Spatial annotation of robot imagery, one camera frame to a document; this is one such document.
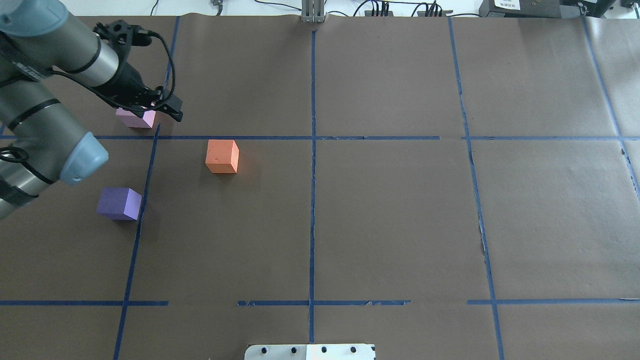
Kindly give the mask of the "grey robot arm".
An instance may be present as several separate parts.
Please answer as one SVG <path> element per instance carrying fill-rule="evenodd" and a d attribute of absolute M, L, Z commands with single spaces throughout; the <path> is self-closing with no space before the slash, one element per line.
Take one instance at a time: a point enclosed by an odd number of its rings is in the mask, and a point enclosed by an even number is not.
<path fill-rule="evenodd" d="M 56 182 L 77 185 L 109 159 L 43 80 L 61 76 L 140 118 L 156 111 L 182 121 L 173 59 L 169 88 L 147 86 L 128 61 L 132 47 L 149 46 L 153 39 L 169 55 L 157 32 L 124 20 L 89 29 L 59 0 L 3 0 L 0 15 L 1 123 L 15 136 L 1 148 L 2 219 Z"/>

